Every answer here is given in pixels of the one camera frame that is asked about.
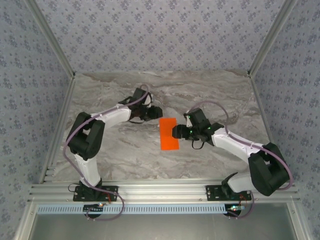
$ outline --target orange block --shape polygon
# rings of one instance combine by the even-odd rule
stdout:
[[[160,145],[161,150],[179,150],[179,140],[172,136],[172,129],[177,125],[175,118],[160,118]]]

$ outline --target red rectangular object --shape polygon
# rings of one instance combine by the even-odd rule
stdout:
[[[160,145],[161,150],[179,150],[179,140],[172,136],[172,129],[177,125],[176,118],[160,118]]]

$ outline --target marble table surface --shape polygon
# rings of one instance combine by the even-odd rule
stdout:
[[[214,100],[228,111],[232,132],[254,142],[269,142],[249,78],[225,70],[77,74],[63,142],[80,112],[98,113],[113,107],[142,83],[148,84],[163,116],[176,118],[179,124],[185,124],[183,113],[195,103]],[[202,109],[211,123],[225,123],[219,107],[205,104]],[[194,150],[190,141],[181,139],[179,150],[161,151],[158,124],[158,119],[143,124],[124,122],[105,130],[97,155],[102,179],[224,179],[248,169],[244,161],[209,144]],[[78,181],[78,173],[62,156],[62,146],[55,157],[53,181]]]

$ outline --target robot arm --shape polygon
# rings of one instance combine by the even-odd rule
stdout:
[[[201,140],[203,143],[232,153],[249,165],[249,172],[236,172],[222,181],[222,190],[227,197],[251,190],[257,190],[265,196],[270,196],[289,180],[289,175],[284,166],[274,157],[252,147],[253,142],[230,131],[227,133],[223,125],[219,123],[211,124],[200,108],[192,109],[185,113],[184,117],[186,125],[177,125],[172,129],[174,138],[184,138],[191,141]],[[229,134],[248,143],[249,146],[232,139]],[[254,143],[254,145],[263,147],[282,160],[284,159],[278,147],[273,143],[267,145]]]
[[[119,108],[120,106],[138,100],[143,97],[145,93],[146,91],[141,88],[137,88],[133,96],[129,96],[123,101],[120,101],[114,107],[114,111],[101,115],[89,122],[83,127],[83,129],[78,131],[69,142],[68,146],[75,156],[79,169],[83,173],[85,179],[92,186],[99,186],[102,183],[98,172],[96,155],[100,150],[105,129],[109,129],[119,123],[129,121],[134,117],[139,117],[143,121],[149,121],[163,116],[162,109],[160,107],[152,106],[152,95],[150,93],[144,98],[144,100],[134,105]],[[70,130],[68,138],[78,126],[97,114],[98,113],[79,113]],[[81,179],[80,182],[86,187],[89,187],[83,179]]]

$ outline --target patterned wallpaper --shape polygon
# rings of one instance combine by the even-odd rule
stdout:
[[[36,0],[73,70],[249,69],[284,0]]]
[[[0,4],[0,239],[39,180],[69,80],[23,0]]]
[[[320,2],[300,0],[254,77],[320,239]]]

